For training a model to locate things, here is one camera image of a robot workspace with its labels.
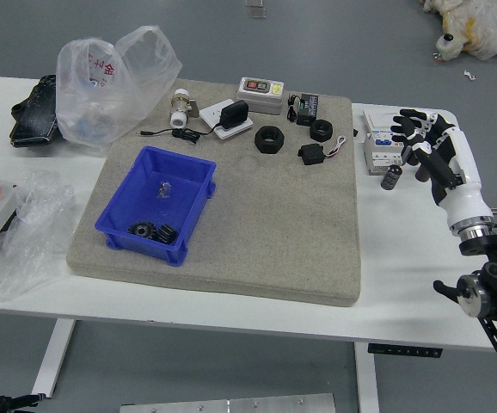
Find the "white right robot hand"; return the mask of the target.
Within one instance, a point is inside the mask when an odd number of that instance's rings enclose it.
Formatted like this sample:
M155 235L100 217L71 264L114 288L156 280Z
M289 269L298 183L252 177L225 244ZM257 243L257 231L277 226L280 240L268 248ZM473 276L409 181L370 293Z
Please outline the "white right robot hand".
M464 132L441 114L404 108L393 117L393 140L402 157L419 169L415 177L432 181L435 204L445 210L455 236L492 227L493 213L482 198L482 182Z

